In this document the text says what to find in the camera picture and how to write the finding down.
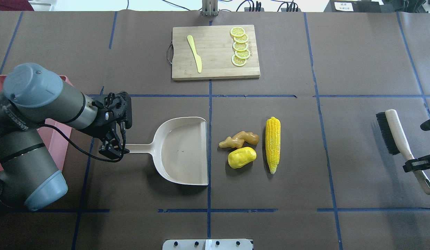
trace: yellow potato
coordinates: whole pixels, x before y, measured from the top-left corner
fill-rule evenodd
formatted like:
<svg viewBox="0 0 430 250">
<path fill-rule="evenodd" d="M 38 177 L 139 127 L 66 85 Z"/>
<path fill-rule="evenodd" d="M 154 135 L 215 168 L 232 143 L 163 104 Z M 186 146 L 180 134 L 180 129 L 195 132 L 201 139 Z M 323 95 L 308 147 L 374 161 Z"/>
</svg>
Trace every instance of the yellow potato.
<svg viewBox="0 0 430 250">
<path fill-rule="evenodd" d="M 229 166 L 233 169 L 242 168 L 256 159 L 256 152 L 251 147 L 244 147 L 231 152 L 227 158 Z"/>
</svg>

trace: yellow corn cob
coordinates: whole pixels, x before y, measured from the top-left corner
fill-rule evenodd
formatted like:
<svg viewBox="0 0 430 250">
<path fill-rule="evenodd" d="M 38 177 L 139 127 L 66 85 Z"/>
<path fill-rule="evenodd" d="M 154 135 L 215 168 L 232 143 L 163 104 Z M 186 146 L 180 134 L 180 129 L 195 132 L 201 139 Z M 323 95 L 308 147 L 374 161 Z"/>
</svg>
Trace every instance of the yellow corn cob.
<svg viewBox="0 0 430 250">
<path fill-rule="evenodd" d="M 266 157 L 271 174 L 277 171 L 280 163 L 281 123 L 275 117 L 266 122 Z"/>
</svg>

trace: pink bin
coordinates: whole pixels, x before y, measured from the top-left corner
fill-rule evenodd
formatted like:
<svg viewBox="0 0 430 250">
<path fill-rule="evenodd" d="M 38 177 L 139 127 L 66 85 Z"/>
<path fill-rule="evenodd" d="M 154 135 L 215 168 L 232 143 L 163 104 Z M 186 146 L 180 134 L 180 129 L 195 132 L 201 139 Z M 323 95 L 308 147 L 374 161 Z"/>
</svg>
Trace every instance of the pink bin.
<svg viewBox="0 0 430 250">
<path fill-rule="evenodd" d="M 7 76 L 0 75 L 0 92 L 2 91 L 5 77 Z M 66 76 L 60 77 L 65 82 L 72 85 Z M 46 119 L 45 123 L 58 127 L 67 137 L 70 137 L 71 127 L 51 119 Z M 51 157 L 53 157 L 56 166 L 58 166 L 58 169 L 62 171 L 62 168 L 64 167 L 65 155 L 67 153 L 68 142 L 58 132 L 54 131 L 51 128 L 42 127 L 39 128 L 37 131 L 39 132 L 42 141 L 44 141 L 48 152 L 50 152 Z"/>
</svg>

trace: wooden cutting board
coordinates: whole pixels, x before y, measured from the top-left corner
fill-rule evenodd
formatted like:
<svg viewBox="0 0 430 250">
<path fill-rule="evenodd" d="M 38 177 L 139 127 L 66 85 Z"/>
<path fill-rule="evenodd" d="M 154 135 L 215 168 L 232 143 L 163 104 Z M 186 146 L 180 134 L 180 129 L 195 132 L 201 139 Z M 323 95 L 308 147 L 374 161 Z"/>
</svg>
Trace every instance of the wooden cutting board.
<svg viewBox="0 0 430 250">
<path fill-rule="evenodd" d="M 234 40 L 230 35 L 232 27 L 243 27 L 248 35 L 248 49 L 251 56 L 242 67 L 232 64 Z M 202 59 L 202 72 L 198 73 L 187 36 L 192 35 L 198 55 Z M 204 80 L 259 78 L 260 64 L 256 49 L 254 25 L 220 25 L 200 27 L 174 27 L 172 32 L 173 59 L 172 79 Z"/>
</svg>

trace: dustpan handle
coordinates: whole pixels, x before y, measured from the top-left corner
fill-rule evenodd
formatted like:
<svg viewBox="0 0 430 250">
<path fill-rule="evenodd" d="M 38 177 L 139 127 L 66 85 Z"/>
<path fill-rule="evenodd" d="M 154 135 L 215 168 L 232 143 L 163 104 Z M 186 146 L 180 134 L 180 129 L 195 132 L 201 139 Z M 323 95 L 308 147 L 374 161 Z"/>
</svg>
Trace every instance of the dustpan handle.
<svg viewBox="0 0 430 250">
<path fill-rule="evenodd" d="M 152 154 L 153 147 L 151 144 L 126 144 L 129 153 L 149 153 Z"/>
</svg>

